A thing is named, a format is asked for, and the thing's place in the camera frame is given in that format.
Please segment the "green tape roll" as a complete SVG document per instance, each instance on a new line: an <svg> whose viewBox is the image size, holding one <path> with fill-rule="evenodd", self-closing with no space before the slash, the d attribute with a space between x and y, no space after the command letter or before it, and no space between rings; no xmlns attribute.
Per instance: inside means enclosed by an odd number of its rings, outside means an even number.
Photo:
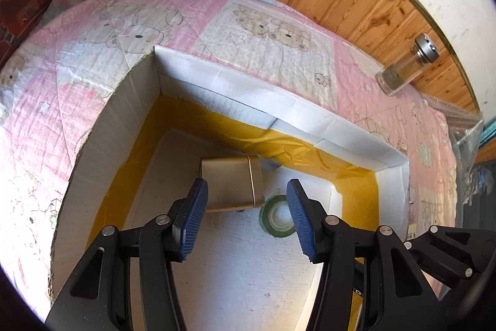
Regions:
<svg viewBox="0 0 496 331"><path fill-rule="evenodd" d="M283 239L295 233L286 195L276 195L266 201L259 213L261 228L274 238Z"/></svg>

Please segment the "gold metal tin box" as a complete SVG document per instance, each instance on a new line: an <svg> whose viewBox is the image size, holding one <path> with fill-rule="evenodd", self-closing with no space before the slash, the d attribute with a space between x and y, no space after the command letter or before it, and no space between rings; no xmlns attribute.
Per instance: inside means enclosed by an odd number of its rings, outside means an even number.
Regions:
<svg viewBox="0 0 496 331"><path fill-rule="evenodd" d="M265 203L261 161L256 155L203 158L200 173L209 189L206 212L243 211Z"/></svg>

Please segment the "white cardboard box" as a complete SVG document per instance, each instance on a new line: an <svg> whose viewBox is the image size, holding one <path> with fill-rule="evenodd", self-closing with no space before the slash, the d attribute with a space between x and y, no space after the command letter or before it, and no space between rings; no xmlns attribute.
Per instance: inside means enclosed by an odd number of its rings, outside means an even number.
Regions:
<svg viewBox="0 0 496 331"><path fill-rule="evenodd" d="M205 179L193 251L174 266L191 330L300 330L322 268L309 262L282 200L299 179L327 213L367 197L359 228L407 233L410 163L331 111L238 70L158 47L118 83L79 148L59 211L51 285L59 293L105 226L149 222Z"/></svg>

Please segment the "pink cartoon bear quilt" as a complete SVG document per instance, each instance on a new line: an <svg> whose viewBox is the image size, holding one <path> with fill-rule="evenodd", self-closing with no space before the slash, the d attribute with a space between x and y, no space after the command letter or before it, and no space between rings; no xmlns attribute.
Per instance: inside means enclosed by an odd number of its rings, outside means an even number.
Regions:
<svg viewBox="0 0 496 331"><path fill-rule="evenodd" d="M385 95L372 56L275 0L53 0L1 70L2 268L51 306L51 244L77 154L128 71L156 45L299 94L410 160L412 236L456 220L445 117L413 88Z"/></svg>

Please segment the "glass bottle with metal lid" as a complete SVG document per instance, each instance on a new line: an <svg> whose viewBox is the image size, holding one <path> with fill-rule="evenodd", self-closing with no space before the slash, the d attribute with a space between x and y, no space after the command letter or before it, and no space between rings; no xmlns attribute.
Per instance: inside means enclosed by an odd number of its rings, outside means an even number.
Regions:
<svg viewBox="0 0 496 331"><path fill-rule="evenodd" d="M432 39L426 33L420 33L407 51L376 74L376 81L386 95L392 96L430 68L439 57L440 52Z"/></svg>

